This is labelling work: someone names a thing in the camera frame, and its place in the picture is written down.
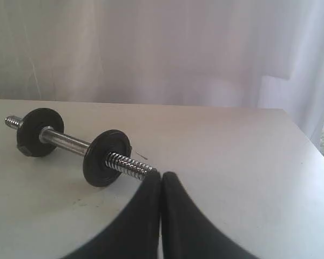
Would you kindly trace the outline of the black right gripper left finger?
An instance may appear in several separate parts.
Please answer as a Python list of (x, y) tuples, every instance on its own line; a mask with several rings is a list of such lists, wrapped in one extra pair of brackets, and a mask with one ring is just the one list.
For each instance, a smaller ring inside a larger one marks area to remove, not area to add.
[(157, 258), (160, 190), (160, 173), (148, 174), (112, 223), (66, 258)]

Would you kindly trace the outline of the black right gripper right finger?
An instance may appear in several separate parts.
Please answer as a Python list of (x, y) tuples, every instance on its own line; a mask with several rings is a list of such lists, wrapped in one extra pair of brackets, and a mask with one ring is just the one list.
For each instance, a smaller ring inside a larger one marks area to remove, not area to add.
[(255, 258), (208, 220), (174, 172), (161, 181), (161, 236), (164, 258)]

